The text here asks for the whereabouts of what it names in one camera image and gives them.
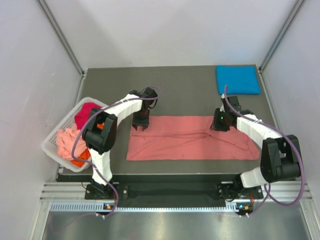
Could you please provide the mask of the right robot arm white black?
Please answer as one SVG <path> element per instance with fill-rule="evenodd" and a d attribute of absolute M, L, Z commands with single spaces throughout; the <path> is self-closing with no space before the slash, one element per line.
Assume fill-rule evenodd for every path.
<path fill-rule="evenodd" d="M 302 176 L 302 157 L 296 136 L 285 135 L 258 119 L 252 111 L 243 110 L 237 96 L 222 95 L 221 102 L 222 106 L 214 112 L 210 129 L 228 132 L 234 128 L 261 149 L 260 166 L 235 176 L 233 192 L 237 197 L 245 198 L 254 187 Z"/>

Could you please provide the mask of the salmon pink t shirt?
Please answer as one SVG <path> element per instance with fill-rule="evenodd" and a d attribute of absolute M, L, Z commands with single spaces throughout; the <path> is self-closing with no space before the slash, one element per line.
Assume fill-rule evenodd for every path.
<path fill-rule="evenodd" d="M 234 127 L 211 129 L 211 116 L 151 116 L 145 130 L 130 130 L 126 160 L 239 160 L 260 157 L 256 144 Z"/>

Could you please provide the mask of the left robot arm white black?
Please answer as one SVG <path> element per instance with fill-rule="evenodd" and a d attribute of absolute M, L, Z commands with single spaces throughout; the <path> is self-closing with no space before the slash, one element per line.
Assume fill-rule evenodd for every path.
<path fill-rule="evenodd" d="M 94 107 L 84 125 L 82 139 L 89 150 L 93 174 L 86 187 L 86 199 L 109 199 L 115 195 L 110 161 L 119 124 L 133 115 L 132 126 L 146 130 L 150 124 L 150 110 L 158 101 L 154 88 L 132 90 L 123 99 L 105 108 Z"/>

